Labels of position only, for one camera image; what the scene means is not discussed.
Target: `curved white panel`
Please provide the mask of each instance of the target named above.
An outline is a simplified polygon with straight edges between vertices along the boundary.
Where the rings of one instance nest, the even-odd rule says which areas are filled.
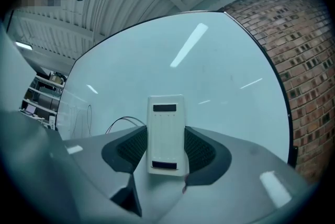
[[[262,145],[287,161],[289,122],[276,75],[224,13],[167,16],[124,30],[79,58],[61,97],[63,139],[101,135],[119,117],[146,122],[151,95],[183,94],[186,125]],[[112,131],[131,127],[119,121]]]

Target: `black mesh vent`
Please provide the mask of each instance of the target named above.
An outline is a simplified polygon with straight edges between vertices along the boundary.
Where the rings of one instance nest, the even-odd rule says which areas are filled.
[[[185,152],[189,162],[189,172],[193,173],[209,165],[215,158],[215,149],[185,129]]]
[[[122,159],[131,163],[135,169],[147,150],[147,145],[148,133],[145,129],[118,145],[117,153]]]

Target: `brick wall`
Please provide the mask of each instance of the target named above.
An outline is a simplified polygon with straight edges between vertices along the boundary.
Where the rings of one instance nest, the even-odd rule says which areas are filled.
[[[335,37],[322,0],[237,0],[225,10],[274,62],[292,110],[296,170],[320,178],[334,149]]]

